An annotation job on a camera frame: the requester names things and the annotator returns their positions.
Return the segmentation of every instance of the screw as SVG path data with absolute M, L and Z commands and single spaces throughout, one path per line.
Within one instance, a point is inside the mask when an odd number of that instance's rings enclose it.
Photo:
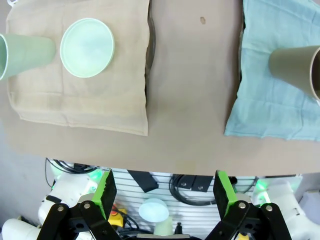
M 265 209 L 268 211 L 268 212 L 271 212 L 272 211 L 272 206 L 268 205 L 265 207 Z
M 238 207 L 241 208 L 241 209 L 245 209 L 246 205 L 243 202 L 240 202 Z
M 84 208 L 85 209 L 88 209 L 88 208 L 90 208 L 91 206 L 90 206 L 90 204 L 89 203 L 86 203 L 85 205 L 84 205 Z

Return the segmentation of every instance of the beige placemat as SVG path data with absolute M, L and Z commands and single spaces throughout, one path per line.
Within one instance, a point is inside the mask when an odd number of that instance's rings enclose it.
M 36 123 L 148 135 L 145 67 L 149 44 L 149 0 L 23 0 L 7 18 L 7 33 L 51 38 L 57 53 L 47 66 L 8 80 L 12 108 Z M 96 18 L 115 39 L 109 66 L 78 78 L 60 59 L 64 32 L 75 21 Z

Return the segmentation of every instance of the yellow object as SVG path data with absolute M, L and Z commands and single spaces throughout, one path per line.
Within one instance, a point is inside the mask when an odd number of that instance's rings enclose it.
M 124 208 L 120 208 L 119 211 L 127 214 L 127 210 Z M 108 222 L 112 225 L 112 226 L 119 226 L 119 227 L 124 227 L 124 218 L 121 216 L 120 213 L 116 212 L 115 214 L 110 214 Z
M 239 233 L 238 240 L 249 240 L 249 236 L 248 235 L 243 236 L 241 233 Z

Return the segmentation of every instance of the beige tabletop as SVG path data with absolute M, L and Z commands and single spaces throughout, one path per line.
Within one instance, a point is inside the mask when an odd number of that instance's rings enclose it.
M 239 0 L 155 0 L 149 136 L 20 120 L 0 82 L 0 116 L 21 153 L 141 171 L 283 175 L 320 171 L 320 144 L 226 137 L 238 88 Z

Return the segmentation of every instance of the blue cloth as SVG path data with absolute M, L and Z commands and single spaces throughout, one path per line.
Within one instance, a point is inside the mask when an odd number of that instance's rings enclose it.
M 226 136 L 320 141 L 320 106 L 272 77 L 268 60 L 279 48 L 320 45 L 320 6 L 311 0 L 243 0 L 242 81 Z

